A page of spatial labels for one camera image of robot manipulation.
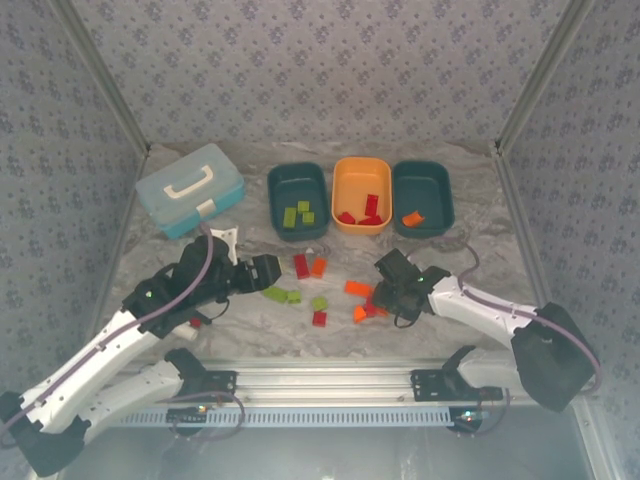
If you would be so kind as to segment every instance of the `white handle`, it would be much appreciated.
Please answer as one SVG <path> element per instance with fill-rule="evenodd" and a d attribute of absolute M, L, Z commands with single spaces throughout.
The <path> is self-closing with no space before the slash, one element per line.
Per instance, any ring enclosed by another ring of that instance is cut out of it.
<path fill-rule="evenodd" d="M 177 200 L 178 198 L 182 198 L 185 195 L 189 195 L 190 193 L 202 187 L 204 184 L 209 183 L 211 180 L 213 180 L 213 170 L 211 170 L 211 167 L 209 165 L 205 165 L 201 168 L 201 170 L 204 172 L 204 178 L 202 180 L 199 180 L 193 185 L 189 185 L 188 187 L 183 188 L 179 192 L 176 192 L 173 189 L 173 185 L 168 185 L 164 187 L 164 193 L 166 193 L 169 198 Z"/>

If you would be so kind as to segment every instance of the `orange block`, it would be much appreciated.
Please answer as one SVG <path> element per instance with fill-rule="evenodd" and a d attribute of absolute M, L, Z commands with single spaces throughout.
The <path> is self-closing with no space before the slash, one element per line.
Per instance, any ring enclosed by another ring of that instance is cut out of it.
<path fill-rule="evenodd" d="M 404 223 L 407 227 L 417 227 L 422 222 L 424 222 L 424 217 L 420 215 L 420 213 L 416 210 L 409 215 L 405 215 L 402 217 L 402 223 Z"/>
<path fill-rule="evenodd" d="M 353 323 L 360 323 L 367 318 L 367 312 L 364 311 L 362 305 L 358 305 L 353 309 Z"/>
<path fill-rule="evenodd" d="M 351 280 L 347 280 L 347 283 L 344 286 L 344 291 L 350 295 L 358 295 L 359 297 L 365 298 L 373 295 L 373 287 L 371 285 L 353 282 Z"/>
<path fill-rule="evenodd" d="M 311 267 L 311 276 L 322 278 L 325 268 L 327 268 L 327 260 L 325 258 L 317 257 L 313 261 L 313 266 Z"/>

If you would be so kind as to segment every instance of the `green block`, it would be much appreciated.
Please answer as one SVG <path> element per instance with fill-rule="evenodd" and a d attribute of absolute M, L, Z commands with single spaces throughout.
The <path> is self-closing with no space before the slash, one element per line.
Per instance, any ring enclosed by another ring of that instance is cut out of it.
<path fill-rule="evenodd" d="M 302 223 L 304 225 L 313 225 L 316 221 L 315 214 L 313 212 L 304 212 L 302 214 Z"/>
<path fill-rule="evenodd" d="M 273 300 L 274 302 L 286 303 L 289 292 L 283 290 L 282 288 L 271 286 L 269 288 L 265 288 L 262 291 L 262 295 L 267 297 L 269 300 Z"/>
<path fill-rule="evenodd" d="M 324 297 L 316 297 L 311 300 L 311 305 L 313 306 L 314 312 L 319 312 L 321 310 L 326 310 L 329 307 L 329 303 L 327 299 Z"/>
<path fill-rule="evenodd" d="M 301 303 L 302 297 L 300 296 L 300 292 L 298 290 L 292 290 L 287 295 L 287 302 L 289 303 Z"/>
<path fill-rule="evenodd" d="M 287 207 L 284 209 L 284 222 L 282 225 L 284 228 L 295 228 L 296 227 L 296 215 L 297 211 L 293 207 Z"/>

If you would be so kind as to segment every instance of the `table surface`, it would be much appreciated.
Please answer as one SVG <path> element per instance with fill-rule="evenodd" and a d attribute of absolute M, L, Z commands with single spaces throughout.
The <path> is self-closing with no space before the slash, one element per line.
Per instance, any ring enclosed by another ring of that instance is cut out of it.
<path fill-rule="evenodd" d="M 412 255 L 421 268 L 437 265 L 459 274 L 472 264 L 471 255 L 461 242 L 427 242 L 400 237 L 389 226 L 377 236 L 353 236 L 331 225 L 320 239 L 286 243 L 270 224 L 267 174 L 277 164 L 312 161 L 319 164 L 332 185 L 335 163 L 345 156 L 375 156 L 394 164 L 404 159 L 429 159 L 449 171 L 454 197 L 456 223 L 449 237 L 469 242 L 480 254 L 481 268 L 470 284 L 488 293 L 520 303 L 530 303 L 533 294 L 526 277 L 513 225 L 488 146 L 416 142 L 375 143 L 278 143 L 218 144 L 245 178 L 246 197 L 221 213 L 209 225 L 216 229 L 239 227 L 237 246 L 241 258 L 262 253 L 278 255 L 283 275 L 276 283 L 285 289 L 300 290 L 302 303 L 280 305 L 260 293 L 231 297 L 228 312 L 203 327 L 197 340 L 187 343 L 169 336 L 149 356 L 157 358 L 176 346 L 188 346 L 199 358 L 238 357 L 420 357 L 447 358 L 459 347 L 474 344 L 486 349 L 502 348 L 497 342 L 459 322 L 423 314 L 411 328 L 400 330 L 393 319 L 371 318 L 359 325 L 352 320 L 353 308 L 361 299 L 343 292 L 346 280 L 375 284 L 380 276 L 373 264 L 394 247 L 403 252 L 424 246 Z M 171 148 L 154 145 L 144 175 L 176 161 L 200 145 L 180 144 Z M 168 263 L 179 259 L 184 246 L 193 240 L 189 234 L 168 240 L 157 229 L 136 200 L 123 254 L 119 259 L 103 315 L 106 322 L 120 302 L 141 280 Z M 299 281 L 292 256 L 307 253 L 327 258 L 322 279 Z M 325 296 L 329 302 L 325 328 L 311 324 L 311 299 Z M 220 305 L 201 308 L 214 316 Z"/>

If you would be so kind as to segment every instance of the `wall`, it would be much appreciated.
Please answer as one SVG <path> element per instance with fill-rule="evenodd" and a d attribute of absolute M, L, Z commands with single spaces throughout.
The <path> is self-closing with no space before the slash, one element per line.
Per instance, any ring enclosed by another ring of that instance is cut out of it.
<path fill-rule="evenodd" d="M 496 138 L 566 0 L 74 0 L 150 142 Z"/>
<path fill-rule="evenodd" d="M 21 391 L 82 344 L 139 162 L 45 0 L 2 2 L 0 59 L 0 391 Z"/>
<path fill-rule="evenodd" d="M 587 17 L 510 159 L 553 297 L 602 361 L 601 401 L 640 478 L 640 5 Z"/>

